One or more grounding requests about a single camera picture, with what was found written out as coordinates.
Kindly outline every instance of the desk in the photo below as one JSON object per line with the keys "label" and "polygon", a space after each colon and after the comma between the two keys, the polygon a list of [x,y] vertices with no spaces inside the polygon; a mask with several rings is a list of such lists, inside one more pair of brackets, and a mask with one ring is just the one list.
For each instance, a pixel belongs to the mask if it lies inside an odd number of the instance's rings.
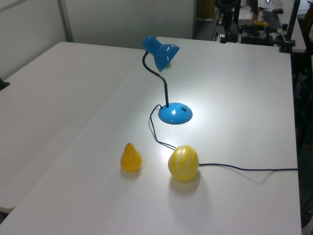
{"label": "desk", "polygon": [[[290,55],[262,46],[158,39],[180,46],[162,72],[169,101],[185,103],[194,114],[185,124],[169,125],[155,113],[161,141],[191,145],[200,163],[297,167]],[[236,58],[221,63],[213,56],[225,53]],[[147,65],[156,69],[151,55]],[[138,61],[0,225],[0,234],[301,234],[295,171],[208,166],[191,182],[174,180],[167,167],[172,150],[154,141],[148,124],[164,100],[162,81]],[[128,142],[143,158],[137,174],[120,169]]]}
{"label": "desk", "polygon": [[[282,8],[284,10],[283,14],[279,14],[279,19],[282,24],[289,24],[290,21],[290,16],[293,8],[293,0],[281,0],[280,3],[281,5],[279,6],[271,6],[270,4],[263,3],[262,7],[267,6],[268,9],[267,11],[271,11],[275,8]],[[263,14],[262,11],[259,13],[259,20],[263,20]],[[239,19],[251,19],[252,13],[250,12],[250,8],[248,6],[240,9],[239,12]],[[300,29],[299,21],[296,19],[294,23],[294,28],[292,32],[291,39],[295,40],[296,45],[292,48],[293,52],[298,52],[298,53],[304,53],[306,51],[306,46],[303,40],[302,32]]]}
{"label": "desk", "polygon": [[59,43],[0,92],[0,211],[10,212],[131,70],[142,50]]}

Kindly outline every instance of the power cord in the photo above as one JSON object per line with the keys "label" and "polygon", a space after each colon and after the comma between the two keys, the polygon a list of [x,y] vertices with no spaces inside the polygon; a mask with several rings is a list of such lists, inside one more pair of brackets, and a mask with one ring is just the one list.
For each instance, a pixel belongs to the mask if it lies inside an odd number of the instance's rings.
{"label": "power cord", "polygon": [[[153,135],[154,135],[154,139],[156,142],[158,142],[159,144],[162,144],[166,147],[169,147],[169,148],[173,148],[173,149],[177,149],[175,146],[173,145],[170,145],[168,143],[164,143],[164,142],[161,142],[157,139],[157,134],[156,134],[156,129],[155,129],[155,126],[153,124],[153,121],[152,121],[152,115],[154,113],[154,111],[157,109],[157,107],[160,106],[160,108],[162,109],[162,106],[160,104],[158,104],[157,106],[154,107],[154,109],[152,110],[152,112],[150,113],[150,122],[151,122],[151,125],[152,125],[152,128],[153,128]],[[226,167],[231,167],[231,168],[235,168],[235,169],[238,169],[238,170],[244,170],[244,171],[295,171],[295,170],[298,170],[297,168],[281,168],[281,169],[245,169],[245,168],[240,168],[240,167],[236,167],[236,166],[233,166],[233,165],[226,165],[226,164],[220,164],[220,163],[203,163],[203,164],[199,164],[199,166],[205,166],[205,165],[216,165],[216,166],[226,166]]]}

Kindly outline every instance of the desk lamp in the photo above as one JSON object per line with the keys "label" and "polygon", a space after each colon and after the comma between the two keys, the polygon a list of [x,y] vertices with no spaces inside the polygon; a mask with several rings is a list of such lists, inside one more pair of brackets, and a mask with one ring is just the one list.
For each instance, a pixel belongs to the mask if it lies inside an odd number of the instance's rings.
{"label": "desk lamp", "polygon": [[167,83],[164,77],[151,70],[145,63],[145,59],[149,53],[154,56],[157,69],[162,70],[171,62],[172,58],[178,52],[179,47],[172,44],[162,44],[153,36],[147,36],[142,43],[146,53],[142,57],[143,66],[154,75],[158,76],[164,82],[165,89],[165,105],[159,110],[159,118],[169,124],[182,124],[189,121],[192,117],[191,109],[182,103],[169,103],[167,93]]}

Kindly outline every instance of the pear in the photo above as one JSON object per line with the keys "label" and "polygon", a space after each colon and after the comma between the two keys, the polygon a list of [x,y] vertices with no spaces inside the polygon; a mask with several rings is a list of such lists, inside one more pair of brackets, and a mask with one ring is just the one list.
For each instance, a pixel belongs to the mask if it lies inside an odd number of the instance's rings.
{"label": "pear", "polygon": [[135,149],[135,147],[128,143],[125,146],[124,153],[121,156],[121,166],[125,171],[137,171],[142,163],[141,155]]}

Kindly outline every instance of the keyboard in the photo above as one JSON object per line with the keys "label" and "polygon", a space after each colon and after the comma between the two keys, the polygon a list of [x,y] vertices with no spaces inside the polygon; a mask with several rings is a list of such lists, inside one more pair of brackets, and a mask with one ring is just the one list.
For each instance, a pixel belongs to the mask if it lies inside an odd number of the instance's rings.
{"label": "keyboard", "polygon": [[272,29],[279,29],[282,28],[282,23],[276,13],[271,11],[262,11],[263,12],[263,19],[265,22],[268,23],[269,27]]}

